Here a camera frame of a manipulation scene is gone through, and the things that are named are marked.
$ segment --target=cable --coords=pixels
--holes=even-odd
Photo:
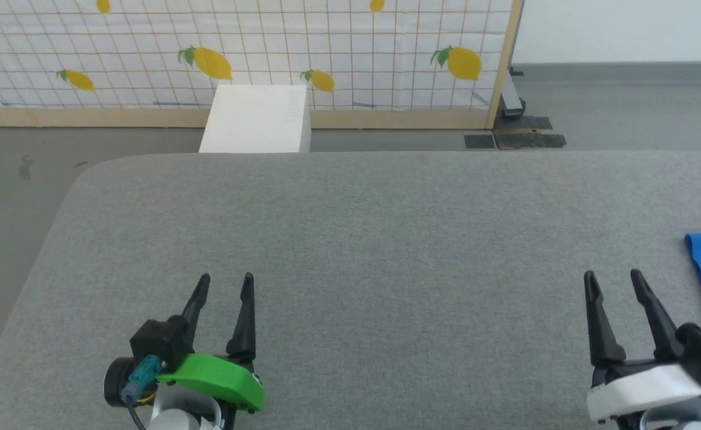
[[[157,395],[157,393],[156,393],[156,392],[153,392],[151,395],[148,395],[147,397],[139,398],[139,399],[137,400],[137,403],[138,403],[139,405],[141,405],[141,406],[146,405],[146,403],[152,402],[152,400],[154,400],[154,398],[156,397],[156,395]]]
[[[233,422],[236,420],[236,406],[226,406],[226,419],[223,422],[223,430],[233,430]]]
[[[125,405],[127,406],[127,411],[130,413],[130,418],[133,419],[133,422],[136,423],[136,427],[138,427],[138,430],[146,430],[146,427],[143,426],[143,422],[141,422],[141,419],[138,418],[138,414],[136,413],[136,407],[133,405],[133,398],[127,397],[126,398],[127,402]]]

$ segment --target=gray table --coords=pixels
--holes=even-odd
[[[0,341],[0,428],[132,428],[102,399],[108,364],[203,272],[195,345],[222,353],[246,271],[266,409],[240,430],[595,427],[583,272],[649,357],[629,270],[701,324],[690,231],[701,154],[110,161],[69,192]]]

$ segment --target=grid pattern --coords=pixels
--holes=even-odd
[[[211,106],[219,84],[304,84],[301,73],[314,70],[313,109],[488,109],[512,0],[385,0],[376,12],[373,4],[0,0],[0,98],[23,107],[197,109]],[[179,50],[191,46],[222,54],[230,81],[200,71],[198,59],[187,64]],[[476,81],[431,63],[449,46],[478,55]],[[94,90],[59,70],[85,74]],[[318,88],[316,70],[334,91]]]

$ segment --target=metal stand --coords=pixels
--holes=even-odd
[[[525,0],[521,2],[520,5],[520,17],[518,19],[518,25],[520,26],[520,19],[523,16],[523,8],[525,7]],[[512,52],[515,52],[515,42],[518,38],[515,36],[515,40],[512,41]],[[509,63],[512,64],[512,56],[509,58]],[[518,96],[518,91],[515,89],[515,84],[512,82],[513,76],[523,76],[522,72],[516,72],[512,70],[512,66],[507,70],[508,76],[504,81],[504,87],[502,89],[502,98],[500,100],[500,106],[502,108],[502,117],[506,119],[519,119],[525,114],[525,100]]]

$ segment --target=white foam block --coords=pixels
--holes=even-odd
[[[219,85],[199,152],[277,153],[310,150],[304,85]]]

